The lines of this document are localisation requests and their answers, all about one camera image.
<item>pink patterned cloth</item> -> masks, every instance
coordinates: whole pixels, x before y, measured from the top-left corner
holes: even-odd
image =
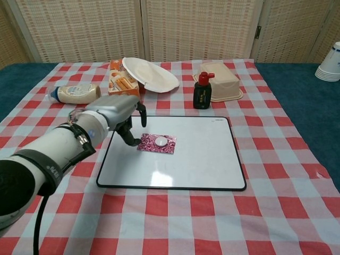
[[[155,141],[158,137],[165,137],[168,140],[168,143],[160,147],[155,144]],[[159,134],[142,134],[141,143],[138,145],[137,149],[142,151],[149,152],[160,152],[160,153],[168,153],[173,154],[176,146],[176,137],[171,135],[159,135]]]

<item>red checkered tablecloth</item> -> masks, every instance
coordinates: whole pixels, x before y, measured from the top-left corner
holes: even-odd
[[[340,194],[253,60],[224,61],[240,78],[244,96],[207,110],[192,107],[192,74],[200,63],[158,63],[177,76],[180,87],[163,94],[141,89],[141,99],[149,115],[228,117],[247,189],[99,188],[108,137],[50,197],[40,254],[340,254]],[[0,124],[0,158],[65,122],[75,106],[51,105],[46,89],[80,82],[107,92],[108,63],[58,64]],[[32,253],[40,201],[0,238],[0,254]]]

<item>blue carpet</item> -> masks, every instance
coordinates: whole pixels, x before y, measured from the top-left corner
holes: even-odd
[[[9,65],[0,70],[0,121],[41,81],[56,64],[28,63]]]
[[[15,64],[0,71],[0,121],[56,64]],[[318,64],[261,64],[256,67],[309,148],[340,191],[340,81],[314,76]]]
[[[340,191],[340,81],[315,77],[319,64],[256,67]]]

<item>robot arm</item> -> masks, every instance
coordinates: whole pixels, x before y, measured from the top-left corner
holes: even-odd
[[[36,195],[55,192],[73,165],[95,153],[108,131],[117,132],[129,146],[136,146],[130,132],[131,114],[138,110],[146,126],[146,109],[137,96],[104,96],[72,112],[67,123],[0,160],[0,237],[28,209]]]

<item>mayonnaise bottle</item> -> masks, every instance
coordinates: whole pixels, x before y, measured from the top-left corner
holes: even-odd
[[[100,96],[100,87],[95,84],[53,87],[48,92],[48,99],[52,103],[89,104]]]

